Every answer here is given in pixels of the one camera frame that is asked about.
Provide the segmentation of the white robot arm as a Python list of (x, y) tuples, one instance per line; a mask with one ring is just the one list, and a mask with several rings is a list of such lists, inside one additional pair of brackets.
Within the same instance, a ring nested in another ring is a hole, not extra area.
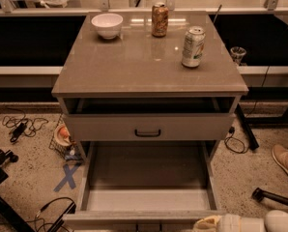
[(288, 213), (272, 210), (264, 218), (233, 214), (209, 216), (198, 220), (195, 232), (288, 232)]

